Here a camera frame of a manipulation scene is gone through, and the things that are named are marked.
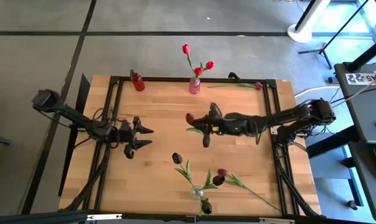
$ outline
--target desk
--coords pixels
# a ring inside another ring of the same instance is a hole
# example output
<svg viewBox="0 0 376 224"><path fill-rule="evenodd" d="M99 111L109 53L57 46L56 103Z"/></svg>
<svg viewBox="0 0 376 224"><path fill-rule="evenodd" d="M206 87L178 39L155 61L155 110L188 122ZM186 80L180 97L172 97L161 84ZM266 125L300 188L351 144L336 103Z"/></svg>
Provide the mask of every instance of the desk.
<svg viewBox="0 0 376 224"><path fill-rule="evenodd" d="M363 85L349 85L345 75L352 73L343 64L336 64L336 78L342 88L344 97L361 90ZM364 65L361 73L373 73L376 65ZM348 142L376 144L376 91L359 94L347 102L354 125L340 131L334 136L319 141L308 147L310 158L346 145Z"/></svg>
<svg viewBox="0 0 376 224"><path fill-rule="evenodd" d="M93 77L85 116L91 118L104 105L109 79L103 75ZM282 80L276 83L281 109L294 107L296 102L291 83ZM139 116L142 124L155 133L139 135L138 138L150 139L153 143L137 151L131 160L125 157L123 145L112 149L101 211L196 215L199 202L190 197L190 184L174 170L173 152L190 160L193 183L204 184L208 169L212 176L219 168L227 169L267 201L280 207L269 131L263 133L259 145L255 144L254 138L245 136L212 135L209 148L203 148L200 134L186 131L189 127L185 121L186 113L201 117L208 113L210 102L217 103L223 114L238 111L266 115L262 91L236 85L207 88L219 83L201 83L200 93L191 95L185 82L146 81L145 85L144 91L137 92L131 82L123 82L118 118L132 121L134 116ZM86 138L87 134L79 133L76 142ZM302 139L296 141L304 144ZM94 145L94 141L88 141L74 150L59 208L69 205L86 184ZM289 153L296 187L313 210L320 213L308 155L297 146L289 147ZM94 186L90 208L94 203L95 189ZM217 190L206 190L205 196L212 202L212 215L281 216L280 211L233 185L223 184ZM291 203L288 205L288 210L292 211Z"/></svg>
<svg viewBox="0 0 376 224"><path fill-rule="evenodd" d="M364 189L372 216L376 220L376 156L374 144L350 142L349 149Z"/></svg>

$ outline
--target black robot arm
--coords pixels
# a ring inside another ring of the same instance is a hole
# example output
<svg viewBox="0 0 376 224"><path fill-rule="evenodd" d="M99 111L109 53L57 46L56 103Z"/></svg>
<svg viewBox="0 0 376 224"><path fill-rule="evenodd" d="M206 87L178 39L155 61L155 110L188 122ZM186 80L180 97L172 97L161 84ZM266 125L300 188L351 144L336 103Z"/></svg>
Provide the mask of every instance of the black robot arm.
<svg viewBox="0 0 376 224"><path fill-rule="evenodd" d="M286 138L296 136L297 133L305 133L310 126L328 125L335 119L331 105L322 99L302 103L269 116L228 113L223 117L215 103L210 104L209 113L203 118L194 119L191 114L187 114L187 122L203 132L204 147L210 144L210 134L257 137L267 128L295 121L289 126L278 128L278 142L283 144Z"/></svg>
<svg viewBox="0 0 376 224"><path fill-rule="evenodd" d="M127 120L121 121L120 129L117 129L112 122L95 121L87 118L75 109L66 105L59 97L59 94L52 90L40 90L32 100L33 108L41 113L57 113L69 119L72 126L84 128L87 134L97 141L128 143L125 146L126 157L132 159L134 151L152 143L150 140L137 140L136 133L153 133L152 130L141 125L139 117L134 117L133 127Z"/></svg>

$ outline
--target pink vase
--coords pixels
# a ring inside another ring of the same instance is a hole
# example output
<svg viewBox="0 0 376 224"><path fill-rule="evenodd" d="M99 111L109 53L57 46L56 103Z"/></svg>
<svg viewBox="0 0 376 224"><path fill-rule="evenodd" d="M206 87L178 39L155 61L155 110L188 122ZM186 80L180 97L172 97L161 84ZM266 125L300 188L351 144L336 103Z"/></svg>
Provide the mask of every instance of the pink vase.
<svg viewBox="0 0 376 224"><path fill-rule="evenodd" d="M199 91L200 91L200 80L197 79L195 81L195 78L192 77L190 80L189 80L189 87L188 87L188 90L191 94L198 94Z"/></svg>

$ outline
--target flower vase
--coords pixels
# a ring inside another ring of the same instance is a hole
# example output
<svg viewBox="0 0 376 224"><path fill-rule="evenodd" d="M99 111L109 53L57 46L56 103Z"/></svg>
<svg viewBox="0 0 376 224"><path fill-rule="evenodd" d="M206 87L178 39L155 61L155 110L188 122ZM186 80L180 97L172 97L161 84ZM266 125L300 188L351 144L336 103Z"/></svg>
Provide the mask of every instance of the flower vase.
<svg viewBox="0 0 376 224"><path fill-rule="evenodd" d="M189 80L188 90L191 94L194 94L194 95L199 93L199 91L200 91L200 80L199 80L199 78L197 80L195 80L195 77L192 77Z"/></svg>
<svg viewBox="0 0 376 224"><path fill-rule="evenodd" d="M190 194L193 199L200 200L204 195L204 191L201 186L195 186L194 188L191 188Z"/></svg>

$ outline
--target wooden tabletop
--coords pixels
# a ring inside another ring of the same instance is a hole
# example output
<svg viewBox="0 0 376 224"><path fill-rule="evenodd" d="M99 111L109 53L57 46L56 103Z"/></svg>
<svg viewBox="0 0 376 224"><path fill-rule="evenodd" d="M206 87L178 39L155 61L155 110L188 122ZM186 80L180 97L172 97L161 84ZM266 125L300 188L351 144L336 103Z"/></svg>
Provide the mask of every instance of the wooden tabletop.
<svg viewBox="0 0 376 224"><path fill-rule="evenodd" d="M84 115L91 118L103 107L110 76L93 77ZM139 116L143 126L153 129L153 134L139 134L138 139L150 139L152 144L142 147L127 159L124 145L112 149L101 210L118 213L191 214L199 211L199 201L190 196L192 186L174 168L172 154L179 153L190 160L192 181L203 185L207 170L212 177L217 169L227 169L269 203L280 208L275 167L272 158L269 131L261 136L259 145L246 136L211 136L210 147L203 148L202 135L186 131L186 113L196 118L209 112L210 102L218 104L223 114L266 115L264 94L251 88L235 85L207 88L219 83L201 83L200 93L191 95L188 83L145 82L146 88L137 92L131 82L124 82L121 94L119 119L132 121ZM281 109L296 106L292 85L277 80ZM87 138L80 133L77 141ZM304 145L303 139L296 142ZM95 141L78 146L72 156L59 208L65 208L86 184L93 157ZM297 146L289 147L294 182L308 204L320 213L309 159ZM95 187L90 201L93 207ZM248 190L224 183L219 189L205 190L213 206L213 215L280 217L281 212L258 199Z"/></svg>

